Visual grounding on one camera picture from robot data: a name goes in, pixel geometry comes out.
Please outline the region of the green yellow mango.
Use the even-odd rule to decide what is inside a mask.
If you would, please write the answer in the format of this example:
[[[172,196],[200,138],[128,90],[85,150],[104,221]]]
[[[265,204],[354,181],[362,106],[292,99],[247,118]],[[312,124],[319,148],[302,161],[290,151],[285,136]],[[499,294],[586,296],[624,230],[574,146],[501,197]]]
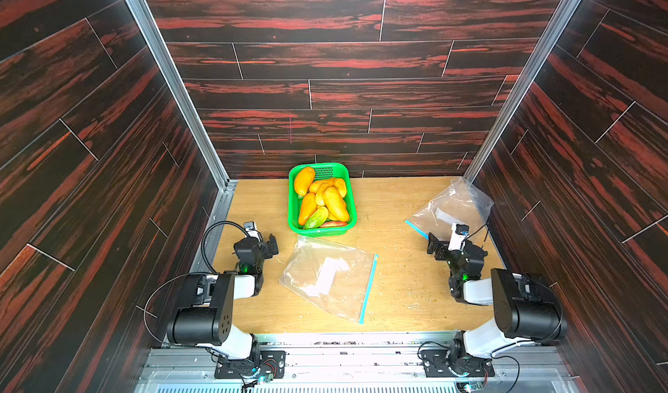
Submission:
[[[330,212],[324,207],[318,207],[314,213],[306,220],[304,224],[305,230],[312,230],[321,227],[329,218]]]

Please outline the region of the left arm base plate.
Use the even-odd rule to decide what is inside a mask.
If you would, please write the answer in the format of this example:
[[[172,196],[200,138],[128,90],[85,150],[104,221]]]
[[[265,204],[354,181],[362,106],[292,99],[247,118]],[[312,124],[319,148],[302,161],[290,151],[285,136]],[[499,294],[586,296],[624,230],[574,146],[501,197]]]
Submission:
[[[214,372],[215,379],[245,379],[270,382],[285,376],[285,351],[257,351],[249,358],[229,360],[219,358]]]

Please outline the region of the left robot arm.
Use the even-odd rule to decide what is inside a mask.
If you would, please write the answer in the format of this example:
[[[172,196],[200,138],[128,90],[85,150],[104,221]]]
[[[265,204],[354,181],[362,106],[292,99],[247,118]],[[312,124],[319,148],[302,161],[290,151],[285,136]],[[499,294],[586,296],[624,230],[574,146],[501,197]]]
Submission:
[[[169,318],[171,344],[209,348],[230,361],[256,362],[257,339],[233,324],[238,299],[257,296],[264,284],[264,262],[278,255],[275,236],[247,236],[234,244],[238,266],[222,274],[189,274]]]

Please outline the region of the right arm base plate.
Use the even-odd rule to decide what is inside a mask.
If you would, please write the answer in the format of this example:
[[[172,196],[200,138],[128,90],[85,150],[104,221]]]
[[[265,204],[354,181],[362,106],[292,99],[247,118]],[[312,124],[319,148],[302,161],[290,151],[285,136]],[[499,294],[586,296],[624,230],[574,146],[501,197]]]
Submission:
[[[426,377],[494,377],[492,360],[475,358],[462,351],[427,349],[417,353]]]

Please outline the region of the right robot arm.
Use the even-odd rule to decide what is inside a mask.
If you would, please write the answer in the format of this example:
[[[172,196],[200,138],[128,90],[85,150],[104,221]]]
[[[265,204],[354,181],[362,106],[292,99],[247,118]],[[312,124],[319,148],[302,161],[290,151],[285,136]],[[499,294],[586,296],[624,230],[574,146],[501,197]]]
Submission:
[[[450,294],[461,304],[491,306],[493,318],[474,330],[458,332],[450,344],[419,352],[428,377],[492,376],[497,354],[524,344],[549,344],[565,337],[567,321],[558,297],[541,276],[493,269],[482,277],[487,252],[456,224],[451,238],[428,235],[427,253],[447,263]]]

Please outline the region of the clear zip-top bag blue zipper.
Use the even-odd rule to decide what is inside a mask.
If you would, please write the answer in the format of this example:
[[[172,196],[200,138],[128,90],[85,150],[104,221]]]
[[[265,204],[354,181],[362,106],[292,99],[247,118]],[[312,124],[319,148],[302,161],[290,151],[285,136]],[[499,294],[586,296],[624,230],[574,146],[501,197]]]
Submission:
[[[300,236],[280,283],[333,316],[363,324],[379,255]]]

